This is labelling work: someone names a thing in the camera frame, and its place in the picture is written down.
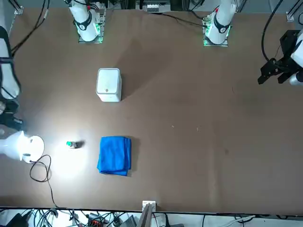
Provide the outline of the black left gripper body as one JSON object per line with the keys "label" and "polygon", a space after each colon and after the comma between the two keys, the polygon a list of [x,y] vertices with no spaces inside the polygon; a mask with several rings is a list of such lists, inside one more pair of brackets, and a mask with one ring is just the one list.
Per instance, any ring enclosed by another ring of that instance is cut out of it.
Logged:
{"label": "black left gripper body", "polygon": [[299,69],[301,67],[291,58],[291,54],[296,50],[299,34],[300,30],[287,30],[280,38],[283,57],[276,61],[278,66],[287,69]]}

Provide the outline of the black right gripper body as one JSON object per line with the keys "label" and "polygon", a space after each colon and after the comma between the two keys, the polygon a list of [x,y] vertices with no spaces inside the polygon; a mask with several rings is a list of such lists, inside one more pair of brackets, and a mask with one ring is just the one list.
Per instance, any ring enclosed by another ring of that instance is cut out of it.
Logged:
{"label": "black right gripper body", "polygon": [[14,100],[0,101],[0,124],[14,130],[22,130],[23,120],[16,118],[19,105]]}

